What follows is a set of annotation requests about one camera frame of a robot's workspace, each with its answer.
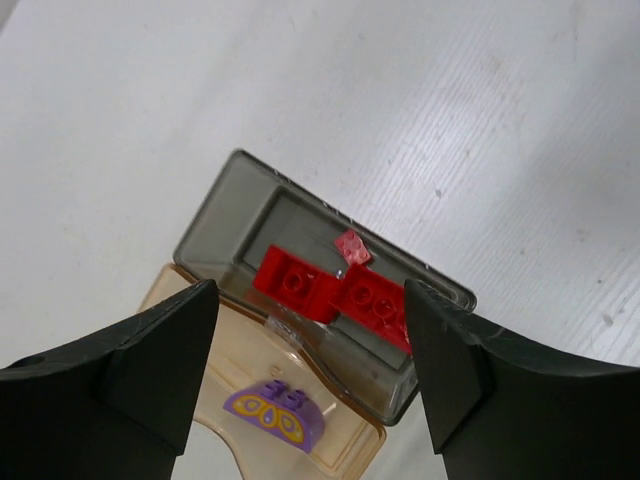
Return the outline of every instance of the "red block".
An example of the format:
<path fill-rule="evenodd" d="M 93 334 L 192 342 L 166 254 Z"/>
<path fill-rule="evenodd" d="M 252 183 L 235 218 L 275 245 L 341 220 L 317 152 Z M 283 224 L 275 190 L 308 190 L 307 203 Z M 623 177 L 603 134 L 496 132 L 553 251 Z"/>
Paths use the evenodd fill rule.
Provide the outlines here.
<path fill-rule="evenodd" d="M 340 280 L 272 245 L 264 256 L 253 286 L 294 312 L 330 323 L 338 311 L 329 301 Z"/>
<path fill-rule="evenodd" d="M 404 313 L 404 287 L 362 265 L 352 265 L 331 303 L 344 315 L 411 353 Z"/>
<path fill-rule="evenodd" d="M 353 230 L 340 235 L 334 243 L 349 265 L 364 265 L 371 260 L 371 253 Z"/>

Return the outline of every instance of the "white tabletop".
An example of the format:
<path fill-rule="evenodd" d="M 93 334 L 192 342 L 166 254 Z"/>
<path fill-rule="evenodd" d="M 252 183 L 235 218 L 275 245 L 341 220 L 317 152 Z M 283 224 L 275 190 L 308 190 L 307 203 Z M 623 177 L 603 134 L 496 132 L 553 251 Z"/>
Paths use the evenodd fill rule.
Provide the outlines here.
<path fill-rule="evenodd" d="M 491 320 L 639 365 L 639 44 L 636 0 L 22 0 L 0 363 L 135 311 L 243 147 Z M 196 426 L 175 478 L 239 474 Z M 419 399 L 365 478 L 445 478 Z"/>

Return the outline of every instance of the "red toy brick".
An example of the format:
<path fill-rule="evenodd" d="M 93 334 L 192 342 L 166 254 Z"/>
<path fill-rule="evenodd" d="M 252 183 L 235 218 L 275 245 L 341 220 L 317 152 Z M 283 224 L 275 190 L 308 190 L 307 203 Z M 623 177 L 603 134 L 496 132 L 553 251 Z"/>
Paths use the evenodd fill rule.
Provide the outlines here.
<path fill-rule="evenodd" d="M 391 344 L 411 353 L 404 313 L 404 288 L 362 265 L 347 270 L 333 306 Z"/>
<path fill-rule="evenodd" d="M 338 311 L 329 300 L 340 280 L 272 245 L 264 256 L 253 286 L 296 313 L 330 323 Z"/>
<path fill-rule="evenodd" d="M 371 260 L 371 253 L 353 230 L 340 235 L 334 243 L 349 265 L 364 265 Z"/>

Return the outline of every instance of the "beige plastic tray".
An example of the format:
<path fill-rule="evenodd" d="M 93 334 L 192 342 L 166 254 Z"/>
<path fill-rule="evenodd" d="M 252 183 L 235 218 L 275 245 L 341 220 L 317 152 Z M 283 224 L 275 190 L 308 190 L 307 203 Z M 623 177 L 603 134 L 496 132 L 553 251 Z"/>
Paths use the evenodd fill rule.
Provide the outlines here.
<path fill-rule="evenodd" d="M 167 265 L 141 310 L 191 283 L 186 273 Z M 384 428 L 339 399 L 303 354 L 263 323 L 264 319 L 221 299 L 194 420 L 224 440 L 245 480 L 360 478 L 386 439 Z M 275 439 L 222 408 L 232 393 L 275 378 L 303 389 L 324 413 L 325 432 L 311 454 Z"/>

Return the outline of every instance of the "purple block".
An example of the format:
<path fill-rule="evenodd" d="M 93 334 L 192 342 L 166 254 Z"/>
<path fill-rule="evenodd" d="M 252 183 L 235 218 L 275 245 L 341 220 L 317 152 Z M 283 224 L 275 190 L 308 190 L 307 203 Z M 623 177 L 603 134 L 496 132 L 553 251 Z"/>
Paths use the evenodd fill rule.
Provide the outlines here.
<path fill-rule="evenodd" d="M 231 395 L 224 409 L 309 453 L 324 433 L 322 411 L 302 390 L 281 380 L 260 382 Z"/>

